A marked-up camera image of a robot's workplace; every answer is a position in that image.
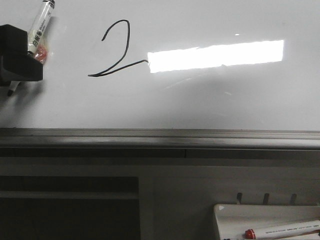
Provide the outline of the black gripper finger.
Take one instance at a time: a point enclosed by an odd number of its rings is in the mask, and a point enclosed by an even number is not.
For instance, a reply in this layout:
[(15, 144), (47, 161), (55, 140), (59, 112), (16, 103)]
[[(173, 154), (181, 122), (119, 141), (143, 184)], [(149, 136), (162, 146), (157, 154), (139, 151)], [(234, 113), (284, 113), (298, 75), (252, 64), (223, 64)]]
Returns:
[(43, 80), (43, 65), (28, 54), (26, 31), (5, 24), (0, 26), (0, 85), (12, 81), (38, 82)]

